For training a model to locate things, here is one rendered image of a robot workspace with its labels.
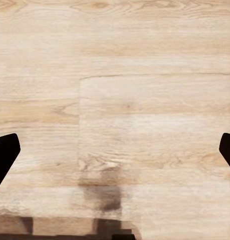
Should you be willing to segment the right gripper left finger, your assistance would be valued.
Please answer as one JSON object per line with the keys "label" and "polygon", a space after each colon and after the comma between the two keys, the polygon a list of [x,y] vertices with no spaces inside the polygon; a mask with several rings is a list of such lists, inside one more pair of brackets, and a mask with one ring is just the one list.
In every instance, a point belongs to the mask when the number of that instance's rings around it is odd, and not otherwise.
{"label": "right gripper left finger", "polygon": [[0,184],[20,152],[20,142],[16,133],[0,137]]}

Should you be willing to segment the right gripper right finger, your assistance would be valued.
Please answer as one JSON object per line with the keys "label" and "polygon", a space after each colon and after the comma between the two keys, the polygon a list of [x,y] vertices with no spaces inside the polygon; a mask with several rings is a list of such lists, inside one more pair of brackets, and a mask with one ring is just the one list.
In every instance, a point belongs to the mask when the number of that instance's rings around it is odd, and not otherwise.
{"label": "right gripper right finger", "polygon": [[220,141],[220,145],[219,145],[219,151],[230,166],[230,134],[229,133],[223,133]]}

